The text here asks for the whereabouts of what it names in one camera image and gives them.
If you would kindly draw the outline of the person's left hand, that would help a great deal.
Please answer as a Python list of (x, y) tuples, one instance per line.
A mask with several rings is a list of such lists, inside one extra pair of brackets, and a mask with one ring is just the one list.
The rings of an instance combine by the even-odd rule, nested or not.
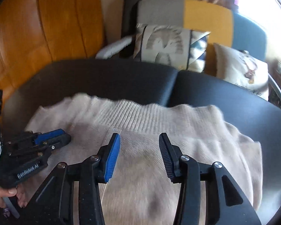
[(5, 208), (6, 203), (3, 198), (9, 198), (16, 196), (18, 205), (23, 208), (27, 206), (28, 200), (26, 198), (25, 189), (22, 184), (19, 184), (16, 188), (4, 189), (0, 186), (0, 208)]

